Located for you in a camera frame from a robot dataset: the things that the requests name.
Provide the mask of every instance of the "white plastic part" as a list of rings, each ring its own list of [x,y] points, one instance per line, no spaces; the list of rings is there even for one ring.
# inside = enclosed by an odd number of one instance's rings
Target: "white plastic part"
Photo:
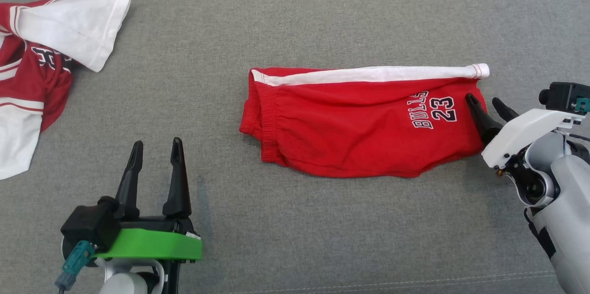
[[[148,284],[137,273],[117,273],[109,278],[99,294],[147,294]]]
[[[537,232],[547,229],[555,247],[551,263],[559,285],[567,294],[590,294],[590,165],[568,155],[551,170],[561,192],[531,220]]]
[[[162,294],[162,290],[164,290],[164,282],[168,280],[168,275],[164,274],[164,267],[160,264],[160,262],[154,259],[111,259],[105,261],[105,259],[97,258],[94,262],[97,266],[102,267],[105,270],[105,285],[107,285],[109,279],[120,273],[130,273],[131,268],[133,268],[134,266],[156,267],[156,270],[158,271],[158,276],[160,277],[160,282],[158,282],[158,285],[154,287],[151,294]],[[127,292],[117,291],[109,293],[127,294]],[[144,292],[141,292],[141,294],[149,294],[147,287]]]
[[[548,132],[556,128],[571,128],[573,120],[584,118],[567,112],[532,109],[507,122],[481,156],[489,167],[504,168],[509,159],[504,155],[516,155]],[[563,122],[564,119],[569,119],[569,122]]]

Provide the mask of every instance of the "white fabric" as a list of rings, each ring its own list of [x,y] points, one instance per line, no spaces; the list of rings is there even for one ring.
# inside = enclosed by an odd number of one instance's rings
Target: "white fabric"
[[[41,111],[0,106],[0,180],[29,169],[41,131]]]
[[[53,0],[17,6],[15,31],[21,38],[53,48],[93,71],[100,71],[131,0]]]
[[[362,67],[358,69],[312,71],[289,76],[268,76],[254,69],[251,70],[251,73],[254,81],[268,86],[298,86],[301,84],[415,81],[453,77],[485,78],[490,75],[490,69],[486,64],[473,64],[466,67]]]

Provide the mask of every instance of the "white stitching line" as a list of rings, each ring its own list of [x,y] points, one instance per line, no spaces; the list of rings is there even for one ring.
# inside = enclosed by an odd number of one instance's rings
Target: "white stitching line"
[[[491,281],[478,281],[478,282],[458,282],[458,283],[436,283],[434,285],[414,285],[414,286],[396,286],[396,287],[379,287],[379,288],[363,288],[363,289],[347,289],[347,290],[331,290],[327,292],[305,292],[301,294],[328,294],[328,293],[344,293],[344,292],[365,292],[367,290],[384,290],[384,289],[398,289],[398,288],[419,288],[419,287],[435,287],[435,286],[449,286],[449,285],[468,285],[472,283],[489,283],[489,282],[503,282],[503,281],[516,281],[518,279],[533,279],[533,278],[546,278],[555,277],[555,275],[547,276],[534,276],[534,277],[518,277],[518,278],[507,278],[507,279],[494,279]]]
[[[312,289],[328,289],[328,288],[350,288],[350,287],[366,287],[366,286],[383,286],[383,285],[402,285],[405,283],[428,283],[428,282],[444,282],[444,281],[464,281],[468,279],[481,279],[481,278],[490,278],[490,277],[504,277],[504,276],[517,276],[517,275],[533,275],[536,273],[553,273],[554,271],[532,271],[532,272],[518,272],[518,273],[504,273],[502,275],[491,275],[491,276],[478,276],[478,277],[464,277],[464,278],[448,278],[448,279],[436,279],[432,281],[410,281],[410,282],[385,282],[385,283],[368,283],[364,285],[344,285],[344,286],[324,286],[324,287],[308,287],[308,288],[287,288],[287,289],[268,289],[268,290],[251,290],[249,292],[230,292],[226,294],[254,294],[254,293],[274,293],[274,292],[289,292],[292,290],[312,290]]]

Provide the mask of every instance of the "red and white jersey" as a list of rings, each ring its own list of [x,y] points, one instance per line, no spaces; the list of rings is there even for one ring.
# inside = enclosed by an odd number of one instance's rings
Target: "red and white jersey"
[[[489,76],[467,67],[252,69],[240,131],[265,162],[337,178],[413,177],[483,148],[465,101]]]
[[[0,179],[28,170],[61,115],[76,63],[99,71],[130,0],[0,3]]]

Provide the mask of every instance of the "green plastic part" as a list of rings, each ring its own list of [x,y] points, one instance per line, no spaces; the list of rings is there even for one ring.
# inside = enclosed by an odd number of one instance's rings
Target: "green plastic part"
[[[179,233],[121,229],[114,244],[106,253],[95,258],[200,260],[203,243],[199,239]]]

